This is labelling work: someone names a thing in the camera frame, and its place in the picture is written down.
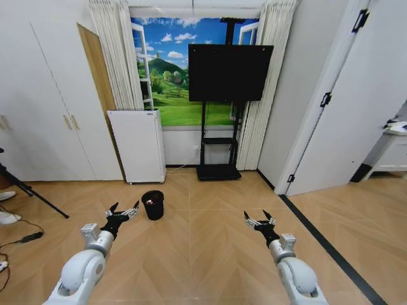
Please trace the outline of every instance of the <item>door handle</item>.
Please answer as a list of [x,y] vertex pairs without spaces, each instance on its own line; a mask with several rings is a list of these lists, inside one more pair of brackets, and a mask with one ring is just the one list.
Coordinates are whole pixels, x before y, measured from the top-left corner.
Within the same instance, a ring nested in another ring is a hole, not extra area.
[[75,129],[81,130],[81,129],[79,128],[78,121],[76,121],[76,118],[74,117],[73,114],[71,114],[71,118],[72,118],[72,122],[74,122]]
[[1,115],[0,118],[1,118],[1,125],[2,125],[3,129],[7,128],[9,130],[12,130],[10,125],[8,124],[8,121],[7,121],[6,117]]
[[66,116],[66,114],[64,114],[63,117],[64,117],[64,121],[65,121],[65,124],[68,127],[68,129],[72,130],[71,122],[69,122],[69,119]]

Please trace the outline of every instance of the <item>black tv screen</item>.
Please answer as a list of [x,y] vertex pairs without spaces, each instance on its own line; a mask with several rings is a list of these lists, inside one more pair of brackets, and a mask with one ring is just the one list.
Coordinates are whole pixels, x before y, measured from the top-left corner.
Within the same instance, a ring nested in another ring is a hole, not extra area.
[[261,100],[272,52],[273,46],[190,44],[190,101]]

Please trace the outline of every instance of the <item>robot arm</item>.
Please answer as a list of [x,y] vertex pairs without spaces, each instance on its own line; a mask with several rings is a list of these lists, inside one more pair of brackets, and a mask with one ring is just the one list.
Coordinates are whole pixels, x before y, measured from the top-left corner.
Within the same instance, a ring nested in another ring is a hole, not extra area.
[[263,212],[267,220],[252,220],[244,212],[245,222],[265,237],[291,304],[328,305],[318,286],[315,272],[305,262],[295,257],[296,238],[291,234],[282,234],[280,237],[274,232],[275,219],[266,211]]
[[61,277],[53,289],[46,305],[88,304],[92,289],[103,275],[106,260],[116,239],[120,225],[136,216],[139,202],[124,212],[115,212],[118,203],[106,211],[107,223],[100,228],[97,224],[85,224],[81,233],[85,250],[72,256],[62,268]]

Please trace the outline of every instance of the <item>white wardrobe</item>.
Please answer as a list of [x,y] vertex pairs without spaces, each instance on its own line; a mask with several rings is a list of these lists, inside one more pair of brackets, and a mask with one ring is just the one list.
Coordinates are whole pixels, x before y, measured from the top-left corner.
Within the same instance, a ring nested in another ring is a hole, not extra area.
[[75,22],[0,20],[0,162],[21,180],[121,180]]

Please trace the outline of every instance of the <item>painted sky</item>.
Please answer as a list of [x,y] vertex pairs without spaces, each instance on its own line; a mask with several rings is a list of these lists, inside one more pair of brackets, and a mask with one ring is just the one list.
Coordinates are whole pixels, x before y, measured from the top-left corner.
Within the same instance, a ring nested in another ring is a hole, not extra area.
[[[235,25],[233,44],[238,43],[240,27],[257,22],[248,19]],[[188,44],[224,44],[226,23],[220,18],[132,18],[132,22],[144,27],[148,59],[160,54],[160,58],[181,68],[188,66]],[[133,31],[136,48],[141,47],[140,37]],[[244,44],[249,44],[249,35],[244,36]]]

